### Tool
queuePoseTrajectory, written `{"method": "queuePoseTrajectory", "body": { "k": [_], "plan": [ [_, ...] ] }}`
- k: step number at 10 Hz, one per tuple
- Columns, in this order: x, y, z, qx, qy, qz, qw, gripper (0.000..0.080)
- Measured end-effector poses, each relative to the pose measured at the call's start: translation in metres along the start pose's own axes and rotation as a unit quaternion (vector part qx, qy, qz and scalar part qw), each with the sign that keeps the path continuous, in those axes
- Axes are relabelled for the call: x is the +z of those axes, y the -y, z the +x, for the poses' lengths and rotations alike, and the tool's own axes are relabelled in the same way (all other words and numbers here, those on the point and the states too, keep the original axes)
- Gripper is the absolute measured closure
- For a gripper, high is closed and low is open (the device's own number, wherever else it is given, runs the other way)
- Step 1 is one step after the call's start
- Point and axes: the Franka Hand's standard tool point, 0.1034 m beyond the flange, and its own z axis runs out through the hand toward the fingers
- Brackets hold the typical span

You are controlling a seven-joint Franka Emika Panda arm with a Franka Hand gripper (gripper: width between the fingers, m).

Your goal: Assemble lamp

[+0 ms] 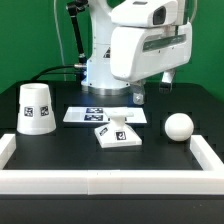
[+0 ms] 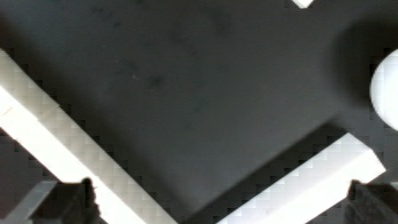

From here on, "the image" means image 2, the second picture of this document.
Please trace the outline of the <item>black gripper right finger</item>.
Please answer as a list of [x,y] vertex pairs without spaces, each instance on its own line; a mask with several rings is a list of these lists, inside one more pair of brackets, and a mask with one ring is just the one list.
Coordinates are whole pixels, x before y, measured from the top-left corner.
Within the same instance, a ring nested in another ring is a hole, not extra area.
[[398,189],[352,181],[343,224],[398,224]]

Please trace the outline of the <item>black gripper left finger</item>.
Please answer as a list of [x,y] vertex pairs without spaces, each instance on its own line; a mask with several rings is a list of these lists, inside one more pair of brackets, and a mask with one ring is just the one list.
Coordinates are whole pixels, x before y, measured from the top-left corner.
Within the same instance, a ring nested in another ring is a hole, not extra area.
[[41,181],[0,224],[100,224],[92,181]]

